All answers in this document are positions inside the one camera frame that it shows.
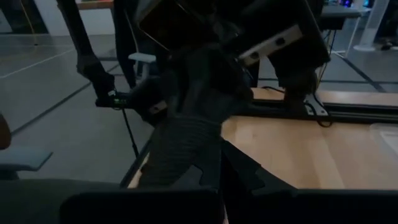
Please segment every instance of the black glove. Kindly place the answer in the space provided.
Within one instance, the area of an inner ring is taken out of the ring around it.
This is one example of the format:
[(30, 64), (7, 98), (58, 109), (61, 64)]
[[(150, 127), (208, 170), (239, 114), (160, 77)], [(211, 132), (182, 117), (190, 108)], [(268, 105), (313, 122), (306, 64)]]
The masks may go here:
[(223, 122), (253, 98), (245, 70), (217, 44), (184, 49), (169, 59), (160, 79), (168, 115), (150, 139), (140, 187), (173, 184), (201, 149), (220, 140)]

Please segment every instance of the person's leg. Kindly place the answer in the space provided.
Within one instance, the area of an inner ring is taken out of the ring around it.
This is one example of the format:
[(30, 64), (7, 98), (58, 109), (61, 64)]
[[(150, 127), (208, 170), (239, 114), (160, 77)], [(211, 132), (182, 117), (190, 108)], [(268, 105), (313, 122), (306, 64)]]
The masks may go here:
[(0, 223), (59, 223), (58, 210), (68, 197), (118, 187), (77, 180), (0, 181)]

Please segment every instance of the concrete floor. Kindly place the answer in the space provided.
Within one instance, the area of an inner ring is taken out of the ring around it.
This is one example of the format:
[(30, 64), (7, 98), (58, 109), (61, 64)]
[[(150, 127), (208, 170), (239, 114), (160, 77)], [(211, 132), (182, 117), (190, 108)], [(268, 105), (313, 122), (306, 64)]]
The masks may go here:
[[(335, 50), (348, 45), (352, 22), (336, 37)], [(355, 38), (358, 41), (360, 32)], [(97, 55), (114, 55), (114, 37), (90, 37)], [(33, 47), (30, 36), (0, 35), (0, 111), (11, 130), (40, 116), (67, 96), (54, 110), (14, 135), (12, 144), (53, 151), (52, 158), (38, 172), (21, 172), (22, 178), (63, 178), (121, 181), (135, 160), (120, 111), (97, 108), (89, 81), (76, 72), (76, 52), (69, 37), (38, 36)], [(362, 53), (351, 51), (349, 60), (387, 92), (398, 93), (398, 52)], [(117, 62), (103, 62), (110, 73), (122, 74)], [(272, 66), (261, 63), (259, 86), (278, 86)], [(128, 90), (123, 77), (116, 78), (119, 89)], [(377, 90), (342, 59), (332, 55), (322, 90)], [(134, 111), (128, 111), (139, 148), (148, 140), (152, 127)]]

